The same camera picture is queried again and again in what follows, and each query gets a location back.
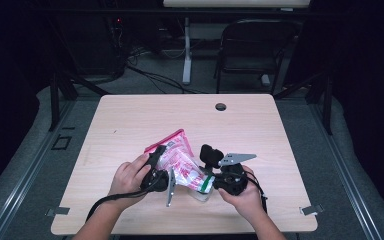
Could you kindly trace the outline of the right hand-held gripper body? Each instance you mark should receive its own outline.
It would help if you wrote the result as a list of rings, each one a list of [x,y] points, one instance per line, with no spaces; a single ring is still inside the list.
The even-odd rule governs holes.
[[[213,187],[223,189],[230,195],[238,196],[247,184],[247,174],[242,162],[256,158],[256,154],[228,153],[218,161],[220,173],[214,175]]]

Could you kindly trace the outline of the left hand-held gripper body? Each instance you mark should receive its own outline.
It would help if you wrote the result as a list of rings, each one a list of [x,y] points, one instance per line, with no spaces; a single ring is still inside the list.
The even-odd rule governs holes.
[[[145,192],[167,192],[166,206],[171,206],[172,197],[176,187],[174,169],[152,170],[142,180],[140,188]]]

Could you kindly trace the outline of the red and white seasoning bag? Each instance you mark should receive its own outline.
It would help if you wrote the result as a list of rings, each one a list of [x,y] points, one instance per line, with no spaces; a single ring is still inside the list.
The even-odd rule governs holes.
[[[165,146],[156,168],[174,170],[176,183],[193,191],[208,194],[212,190],[213,176],[206,175],[193,160],[188,138],[183,129],[179,129],[153,145],[145,148],[145,153],[153,153],[158,146]]]

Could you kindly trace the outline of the glass jar with black lid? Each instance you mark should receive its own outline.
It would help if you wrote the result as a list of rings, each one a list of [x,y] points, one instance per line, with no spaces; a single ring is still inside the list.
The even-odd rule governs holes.
[[[219,161],[224,157],[223,153],[218,149],[213,149],[210,145],[201,146],[199,159],[203,163],[200,171],[204,174],[204,183],[198,191],[190,190],[189,194],[200,202],[209,200],[213,192],[213,182],[215,181],[214,169],[220,169]]]

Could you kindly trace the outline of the person's right hand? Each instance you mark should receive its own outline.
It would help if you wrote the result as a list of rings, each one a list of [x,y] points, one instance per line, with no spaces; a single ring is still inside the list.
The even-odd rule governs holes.
[[[261,219],[265,211],[261,203],[261,195],[254,183],[248,181],[245,190],[237,196],[231,195],[224,189],[218,189],[222,199],[234,206],[237,212],[249,223]]]

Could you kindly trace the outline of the person's left hand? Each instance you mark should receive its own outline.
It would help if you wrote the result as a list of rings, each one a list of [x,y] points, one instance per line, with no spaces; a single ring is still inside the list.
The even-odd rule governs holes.
[[[147,164],[148,158],[148,154],[142,154],[132,162],[122,163],[113,177],[109,195],[140,191],[142,180],[151,169]],[[118,200],[112,200],[110,205],[118,211],[124,211],[141,201],[143,198],[144,195],[132,198],[120,198]]]

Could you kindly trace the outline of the white desk leg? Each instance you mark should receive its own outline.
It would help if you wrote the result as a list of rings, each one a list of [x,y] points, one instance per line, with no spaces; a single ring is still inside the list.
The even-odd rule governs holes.
[[[184,21],[184,43],[185,43],[185,58],[183,67],[183,78],[182,83],[189,85],[191,83],[191,44],[190,44],[190,23],[189,19],[186,18]]]

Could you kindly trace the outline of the dark computer tower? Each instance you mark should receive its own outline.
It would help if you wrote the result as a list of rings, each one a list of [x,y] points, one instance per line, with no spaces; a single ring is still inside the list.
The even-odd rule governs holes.
[[[69,15],[59,18],[64,40],[81,75],[124,74],[123,58],[104,17]]]

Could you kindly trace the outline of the black folding chair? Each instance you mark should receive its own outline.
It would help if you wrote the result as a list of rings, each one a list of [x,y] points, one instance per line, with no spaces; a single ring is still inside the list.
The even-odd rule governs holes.
[[[273,94],[287,46],[299,34],[296,22],[242,19],[222,32],[213,78],[220,91],[221,74],[271,75]]]

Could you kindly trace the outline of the grey metal table bracket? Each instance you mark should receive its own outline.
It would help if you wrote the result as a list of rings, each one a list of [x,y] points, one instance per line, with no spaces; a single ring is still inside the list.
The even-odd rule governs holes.
[[[45,215],[47,217],[55,217],[56,215],[67,215],[69,213],[70,209],[68,207],[55,207],[55,208],[49,208]]]
[[[324,211],[324,208],[321,204],[300,208],[300,212],[305,216],[318,215],[319,213],[321,213],[323,211]]]

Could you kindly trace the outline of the aluminium floor rail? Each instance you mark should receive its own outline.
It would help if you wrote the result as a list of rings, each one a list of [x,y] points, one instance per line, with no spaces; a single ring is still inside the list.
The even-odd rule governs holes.
[[[0,240],[68,240],[51,225],[79,151],[82,127],[77,104],[62,105],[61,120],[48,130],[40,111],[15,156],[0,177]]]
[[[321,120],[322,113],[317,105],[310,104],[309,109],[312,113],[313,118],[316,121],[316,124],[321,131],[321,135],[324,138],[324,141],[329,146],[330,152],[333,155],[333,165],[335,166],[336,172],[341,180],[342,186],[346,192],[346,195],[350,201],[350,204],[353,208],[353,211],[360,223],[360,226],[366,236],[367,240],[383,240],[381,233],[376,226],[371,213],[366,205],[365,200],[363,199],[360,191],[357,188],[357,185],[354,181],[354,178],[351,175],[351,172],[348,169],[348,166],[345,162],[345,159],[335,142],[334,136],[329,135],[325,129],[323,122]]]

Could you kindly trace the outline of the black metal frame stand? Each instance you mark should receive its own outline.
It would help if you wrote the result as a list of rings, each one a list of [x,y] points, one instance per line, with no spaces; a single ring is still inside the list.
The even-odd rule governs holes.
[[[320,72],[311,76],[303,81],[300,81],[296,84],[293,84],[291,87],[286,88],[285,90],[280,91],[274,95],[276,100],[285,98],[292,93],[298,91],[302,87],[309,85],[310,90],[305,96],[305,100],[308,104],[318,104],[320,98],[323,97],[323,108],[322,108],[322,126],[325,131],[331,135],[331,113],[332,113],[332,88],[333,80],[327,72]]]
[[[69,71],[57,71],[50,79],[50,97],[51,97],[51,125],[49,131],[52,132],[60,122],[59,94],[62,94],[67,100],[75,101],[79,94],[74,84],[80,84],[99,96],[108,95],[109,92],[101,89],[85,78]]]

